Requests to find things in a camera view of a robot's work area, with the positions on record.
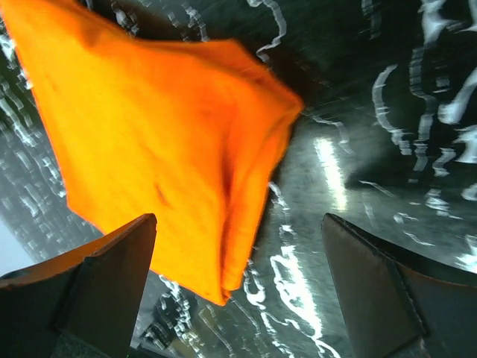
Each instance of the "orange fabric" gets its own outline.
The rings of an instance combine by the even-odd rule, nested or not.
[[[151,269],[225,304],[301,100],[233,40],[133,39],[75,0],[0,5],[71,210],[105,233],[155,213]]]

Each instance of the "marble countertop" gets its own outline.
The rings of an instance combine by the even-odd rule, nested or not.
[[[475,1],[84,2],[132,34],[143,29],[140,9],[183,40],[258,41],[262,60],[283,48],[320,84],[306,87],[308,107],[269,184],[242,289],[217,307],[150,273],[133,344],[178,357],[353,357],[321,239],[325,213],[477,272]],[[0,224],[47,260],[100,233],[66,207],[3,26],[0,46]]]

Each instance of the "folded cloth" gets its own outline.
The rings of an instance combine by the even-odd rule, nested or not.
[[[69,208],[109,233],[154,213],[151,270],[240,287],[302,101],[236,41],[138,40],[75,0],[0,0]]]

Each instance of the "orange cloth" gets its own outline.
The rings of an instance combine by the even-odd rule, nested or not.
[[[71,210],[155,213],[151,270],[225,304],[301,100],[233,40],[133,39],[75,0],[0,0]]]

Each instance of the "glossy black surface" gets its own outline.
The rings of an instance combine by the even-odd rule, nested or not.
[[[134,345],[164,341],[184,357],[353,357],[320,235],[328,212],[477,271],[475,0],[112,1],[137,32],[118,2],[183,26],[184,40],[216,32],[277,44],[321,83],[270,183],[243,288],[215,307],[150,273]],[[66,208],[4,30],[0,42],[0,218],[44,260],[100,234]]]

